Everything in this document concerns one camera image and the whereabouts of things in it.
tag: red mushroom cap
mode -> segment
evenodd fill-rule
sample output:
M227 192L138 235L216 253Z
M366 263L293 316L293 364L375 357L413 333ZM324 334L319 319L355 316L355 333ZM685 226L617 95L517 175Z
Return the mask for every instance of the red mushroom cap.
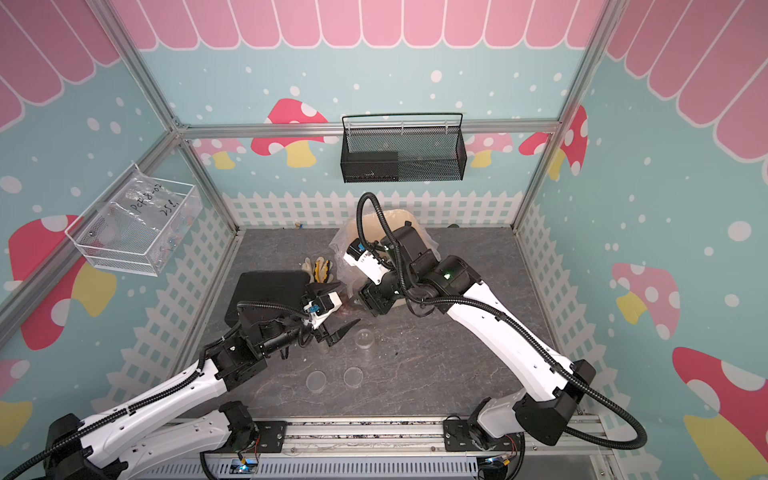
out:
M537 132L530 137L526 138L523 143L520 144L520 153L523 155L536 155L544 151L549 140L549 134Z
M274 106L264 123L268 124L326 124L328 121L308 104L293 98L281 98ZM335 144L337 137L281 137L254 138L250 149L259 155L271 155L297 141L318 141Z
M563 144L560 146L568 158L573 175L578 175L584 165L584 156L587 154L587 111L579 105L571 127L565 132Z

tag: white polka dot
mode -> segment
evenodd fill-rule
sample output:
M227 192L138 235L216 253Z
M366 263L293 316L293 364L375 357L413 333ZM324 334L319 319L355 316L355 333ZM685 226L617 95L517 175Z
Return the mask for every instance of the white polka dot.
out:
M652 286L649 286L647 289L645 289L645 299L651 303L655 303L656 300L659 299L659 291Z
M69 303L72 299L65 298L59 300L51 309L51 321L58 326L64 326L67 324L67 317L69 316Z
M754 373L747 372L746 370L742 370L739 367L726 362L720 362L720 366L722 367L726 378L742 390L755 392L762 389L763 385L765 385L766 380Z
M749 238L751 234L752 226L742 220L733 222L730 227L728 227L728 237L734 242L743 242Z
M728 306L739 306L739 303L741 301L739 300L739 297L736 295L733 295L732 293L728 293L725 296L725 304Z
M672 292L669 297L672 308L680 309L680 292Z
M10 194L17 194L22 191L22 183L16 177L5 176L0 178L0 188Z
M661 323L656 325L656 333L659 334L659 337L662 340L669 340L670 339L670 330L667 328L666 325L662 325Z
M702 382L699 379L691 380L687 383L688 388L691 389L700 399L707 405L712 407L715 412L720 411L720 399L717 397L717 393L707 383Z
M29 370L29 360L19 360L11 367L11 377L20 379Z

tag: clear plastic bag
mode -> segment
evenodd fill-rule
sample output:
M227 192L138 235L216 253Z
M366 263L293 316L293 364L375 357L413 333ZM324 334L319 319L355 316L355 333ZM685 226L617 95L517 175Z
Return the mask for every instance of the clear plastic bag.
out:
M362 228L366 234L366 240L373 242L384 238L384 229L379 223L379 218L376 216L376 212L373 211L373 207L370 204L366 205L366 208L362 216ZM419 233L419 236L424 240L424 244L427 248L432 249L435 252L435 257L440 260L440 254L437 251L438 244L429 233L426 232L413 214L407 210L395 209L384 210L384 217L386 218L389 228L391 230L398 229L406 224L406 221L411 222L412 226ZM344 261L344 253L346 253L347 247L352 243L352 240L357 238L357 222L353 218L349 220L343 227L336 232L333 240L331 240L330 247L335 252L336 258L336 279L339 282L346 284L347 295L351 298L357 290L359 290L366 282L368 277L358 270L354 266L350 266Z

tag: petri dish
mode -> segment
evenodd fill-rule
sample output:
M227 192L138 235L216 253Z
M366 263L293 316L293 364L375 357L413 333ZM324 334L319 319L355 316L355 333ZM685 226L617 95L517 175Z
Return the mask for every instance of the petri dish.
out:
M306 376L306 387L312 393L320 393L326 388L326 374L315 370Z
M373 332L368 329L362 329L355 335L355 345L361 349L371 348L373 345Z
M346 386L356 389L362 383L362 370L356 366L350 366L344 372L344 383Z

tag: aluminum frame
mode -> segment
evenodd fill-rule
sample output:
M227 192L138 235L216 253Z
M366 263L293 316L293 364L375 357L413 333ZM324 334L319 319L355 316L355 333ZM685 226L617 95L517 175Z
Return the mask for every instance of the aluminum frame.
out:
M565 101L563 111L560 114L560 127L549 137L544 154L542 154L533 177L531 177L528 189L526 189L523 196L523 203L518 209L515 220L512 222L512 229L516 233L520 223L522 223L525 215L528 214L528 210L531 208L531 202L533 202L539 189L541 189L541 185L544 183L547 169L554 160L554 156L563 143L563 139L565 139L565 134L568 132L568 128L576 116L579 105L581 105L581 99L584 97L584 93L587 91L587 87L591 83L603 55L605 55L605 48L614 33L616 25L621 20L621 16L624 14L628 3L629 0L608 0L603 8L598 26L592 32L592 36L589 39L589 48L581 59L578 73L571 84L568 99Z

